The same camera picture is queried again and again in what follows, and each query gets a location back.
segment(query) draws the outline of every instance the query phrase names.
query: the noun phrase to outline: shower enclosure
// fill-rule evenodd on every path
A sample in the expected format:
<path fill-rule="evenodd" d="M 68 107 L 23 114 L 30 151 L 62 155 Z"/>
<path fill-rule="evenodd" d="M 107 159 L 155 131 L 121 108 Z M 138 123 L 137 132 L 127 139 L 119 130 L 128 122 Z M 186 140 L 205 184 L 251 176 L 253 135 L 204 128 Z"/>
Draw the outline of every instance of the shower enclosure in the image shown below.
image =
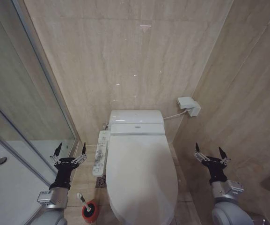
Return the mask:
<path fill-rule="evenodd" d="M 49 156 L 78 137 L 16 10 L 0 0 L 0 224 L 23 225 L 56 177 Z"/>

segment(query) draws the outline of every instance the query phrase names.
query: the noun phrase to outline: tiled floor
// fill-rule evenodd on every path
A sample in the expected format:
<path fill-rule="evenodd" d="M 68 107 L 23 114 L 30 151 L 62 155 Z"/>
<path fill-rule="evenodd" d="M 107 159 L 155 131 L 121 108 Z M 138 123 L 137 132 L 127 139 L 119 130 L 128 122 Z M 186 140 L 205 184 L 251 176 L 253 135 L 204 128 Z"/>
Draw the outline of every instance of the tiled floor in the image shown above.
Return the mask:
<path fill-rule="evenodd" d="M 173 146 L 169 145 L 175 163 L 178 177 L 178 198 L 175 209 L 175 218 L 170 225 L 201 225 L 191 194 L 187 188 L 186 179 L 179 166 Z M 87 160 L 76 170 L 71 189 L 69 191 L 68 206 L 65 218 L 68 225 L 85 225 L 81 215 L 82 203 L 76 197 L 81 192 L 87 200 L 94 199 L 100 206 L 100 215 L 95 225 L 119 225 L 109 205 L 106 188 L 95 188 L 96 178 L 92 176 L 92 166 L 95 158 L 96 146 L 87 146 Z"/>

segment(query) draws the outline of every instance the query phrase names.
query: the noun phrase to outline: toilet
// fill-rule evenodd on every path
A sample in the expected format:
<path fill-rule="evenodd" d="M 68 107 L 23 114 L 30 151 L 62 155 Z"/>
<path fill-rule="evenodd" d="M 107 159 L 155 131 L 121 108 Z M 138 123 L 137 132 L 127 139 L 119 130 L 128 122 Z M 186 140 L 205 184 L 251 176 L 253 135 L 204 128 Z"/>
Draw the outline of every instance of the toilet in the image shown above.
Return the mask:
<path fill-rule="evenodd" d="M 114 110 L 106 164 L 110 206 L 124 225 L 169 225 L 178 184 L 158 110 Z"/>

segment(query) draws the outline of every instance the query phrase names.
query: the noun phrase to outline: shower drain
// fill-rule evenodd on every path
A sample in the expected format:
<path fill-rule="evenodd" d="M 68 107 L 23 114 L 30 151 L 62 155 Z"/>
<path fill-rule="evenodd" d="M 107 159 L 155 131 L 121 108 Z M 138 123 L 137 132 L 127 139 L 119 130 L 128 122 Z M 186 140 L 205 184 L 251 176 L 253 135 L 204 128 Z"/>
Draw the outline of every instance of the shower drain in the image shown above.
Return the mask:
<path fill-rule="evenodd" d="M 7 161 L 7 157 L 0 158 L 0 165 L 3 165 Z"/>
<path fill-rule="evenodd" d="M 106 175 L 103 175 L 102 177 L 98 177 L 96 179 L 96 188 L 106 188 L 107 183 L 106 183 Z"/>

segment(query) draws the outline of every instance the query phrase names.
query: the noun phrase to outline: toilet seat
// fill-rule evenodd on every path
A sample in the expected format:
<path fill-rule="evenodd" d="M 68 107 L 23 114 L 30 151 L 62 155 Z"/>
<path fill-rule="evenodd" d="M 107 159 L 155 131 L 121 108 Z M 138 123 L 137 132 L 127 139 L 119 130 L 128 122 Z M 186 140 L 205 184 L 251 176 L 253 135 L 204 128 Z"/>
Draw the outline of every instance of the toilet seat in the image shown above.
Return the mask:
<path fill-rule="evenodd" d="M 106 167 L 111 208 L 124 225 L 169 225 L 177 176 L 165 135 L 112 135 Z"/>

